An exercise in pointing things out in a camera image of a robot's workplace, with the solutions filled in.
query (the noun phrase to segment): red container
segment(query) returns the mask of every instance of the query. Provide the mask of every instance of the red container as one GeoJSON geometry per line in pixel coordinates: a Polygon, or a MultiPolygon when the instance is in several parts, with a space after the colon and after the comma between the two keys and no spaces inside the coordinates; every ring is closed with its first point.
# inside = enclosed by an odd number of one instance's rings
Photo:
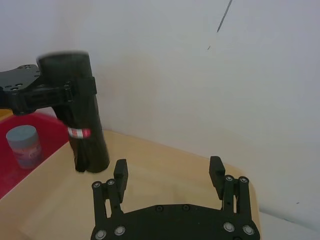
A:
{"type": "Polygon", "coordinates": [[[43,161],[69,140],[67,127],[53,116],[32,113],[24,116],[12,115],[0,121],[0,199],[35,169],[20,168],[7,142],[7,132],[20,125],[32,125],[36,128],[43,161]]]}

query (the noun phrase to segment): black cylindrical container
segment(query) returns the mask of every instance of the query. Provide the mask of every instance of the black cylindrical container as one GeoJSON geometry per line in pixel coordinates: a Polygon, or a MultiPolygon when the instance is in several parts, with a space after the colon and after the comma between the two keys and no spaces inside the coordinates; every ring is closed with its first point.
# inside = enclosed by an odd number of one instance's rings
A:
{"type": "Polygon", "coordinates": [[[78,172],[92,173],[105,170],[110,160],[101,127],[96,86],[88,53],[70,51],[47,54],[40,56],[37,63],[45,82],[51,86],[61,86],[63,83],[66,89],[70,88],[74,93],[71,101],[52,108],[57,118],[68,126],[75,169],[78,172]]]}

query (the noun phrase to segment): light wood surface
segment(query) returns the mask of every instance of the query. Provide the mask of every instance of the light wood surface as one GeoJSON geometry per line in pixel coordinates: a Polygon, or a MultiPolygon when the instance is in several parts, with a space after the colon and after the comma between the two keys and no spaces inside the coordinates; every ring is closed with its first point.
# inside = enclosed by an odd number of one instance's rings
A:
{"type": "MultiPolygon", "coordinates": [[[[112,178],[116,160],[122,158],[127,159],[129,171],[121,205],[124,212],[178,203],[220,209],[221,201],[209,176],[209,156],[110,131],[104,133],[111,159],[108,169],[98,174],[76,172],[73,152],[69,143],[65,144],[0,200],[0,239],[90,239],[94,227],[91,184],[112,178]]],[[[225,168],[226,174],[234,177],[245,175],[228,164],[225,168]]],[[[250,198],[252,218],[260,229],[251,184],[250,198]]]]}

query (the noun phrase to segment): gray container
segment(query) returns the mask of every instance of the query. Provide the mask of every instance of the gray container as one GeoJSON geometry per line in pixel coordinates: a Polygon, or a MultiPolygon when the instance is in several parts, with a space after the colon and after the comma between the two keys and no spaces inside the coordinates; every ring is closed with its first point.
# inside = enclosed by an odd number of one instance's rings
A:
{"type": "Polygon", "coordinates": [[[17,126],[7,132],[6,139],[22,168],[34,168],[42,161],[42,148],[34,126],[17,126]]]}

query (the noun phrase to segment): white wall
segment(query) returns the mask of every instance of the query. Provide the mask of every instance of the white wall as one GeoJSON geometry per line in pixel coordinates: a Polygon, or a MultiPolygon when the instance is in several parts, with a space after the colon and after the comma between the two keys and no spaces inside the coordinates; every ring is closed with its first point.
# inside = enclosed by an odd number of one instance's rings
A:
{"type": "Polygon", "coordinates": [[[320,2],[237,0],[216,33],[227,4],[2,2],[0,71],[87,50],[105,128],[219,155],[263,211],[320,230],[320,2]]]}

